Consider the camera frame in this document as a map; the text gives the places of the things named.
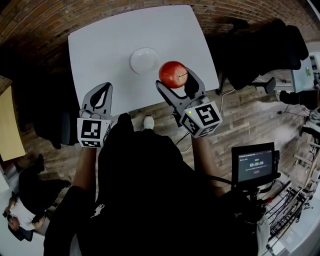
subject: white sneaker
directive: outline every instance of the white sneaker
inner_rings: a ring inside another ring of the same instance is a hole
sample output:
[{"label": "white sneaker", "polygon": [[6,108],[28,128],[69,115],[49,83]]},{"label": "white sneaker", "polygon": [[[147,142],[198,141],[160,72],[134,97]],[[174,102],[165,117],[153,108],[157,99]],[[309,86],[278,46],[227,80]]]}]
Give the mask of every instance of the white sneaker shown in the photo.
[{"label": "white sneaker", "polygon": [[153,130],[155,127],[154,118],[150,115],[147,115],[143,120],[143,129],[151,129]]}]

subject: red apple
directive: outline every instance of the red apple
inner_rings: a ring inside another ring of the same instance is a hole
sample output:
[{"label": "red apple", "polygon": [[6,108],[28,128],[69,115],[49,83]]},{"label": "red apple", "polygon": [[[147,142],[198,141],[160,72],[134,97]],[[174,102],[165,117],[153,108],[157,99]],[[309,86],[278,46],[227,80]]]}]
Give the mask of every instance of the red apple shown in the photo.
[{"label": "red apple", "polygon": [[168,61],[160,68],[159,78],[166,86],[177,89],[185,85],[188,79],[188,71],[182,63]]}]

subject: apple stem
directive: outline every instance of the apple stem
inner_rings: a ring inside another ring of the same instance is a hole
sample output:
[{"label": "apple stem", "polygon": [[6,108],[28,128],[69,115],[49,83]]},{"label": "apple stem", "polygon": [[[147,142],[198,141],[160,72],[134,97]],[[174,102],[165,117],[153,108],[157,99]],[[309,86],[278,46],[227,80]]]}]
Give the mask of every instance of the apple stem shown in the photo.
[{"label": "apple stem", "polygon": [[187,72],[187,73],[185,73],[185,74],[183,74],[183,75],[179,75],[179,77],[183,77],[183,76],[185,76],[186,74],[188,74],[188,72]]}]

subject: white plate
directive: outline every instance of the white plate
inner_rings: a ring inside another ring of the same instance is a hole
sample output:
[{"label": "white plate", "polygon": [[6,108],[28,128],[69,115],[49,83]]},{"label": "white plate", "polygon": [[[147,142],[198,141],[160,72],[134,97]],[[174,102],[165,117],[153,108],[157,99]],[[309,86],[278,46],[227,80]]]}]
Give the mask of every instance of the white plate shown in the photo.
[{"label": "white plate", "polygon": [[130,59],[131,68],[140,75],[145,75],[159,68],[159,54],[151,48],[136,50]]}]

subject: person sitting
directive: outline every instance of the person sitting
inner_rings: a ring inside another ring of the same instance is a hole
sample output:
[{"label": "person sitting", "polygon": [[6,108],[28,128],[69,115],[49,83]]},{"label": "person sitting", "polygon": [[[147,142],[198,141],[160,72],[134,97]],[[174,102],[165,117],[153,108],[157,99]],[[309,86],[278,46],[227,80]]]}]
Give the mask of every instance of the person sitting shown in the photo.
[{"label": "person sitting", "polygon": [[62,179],[40,180],[38,174],[44,169],[44,159],[40,154],[35,164],[19,175],[19,196],[11,197],[4,210],[8,228],[14,232],[19,227],[26,231],[40,228],[45,223],[45,211],[53,205],[60,191],[71,185]]}]

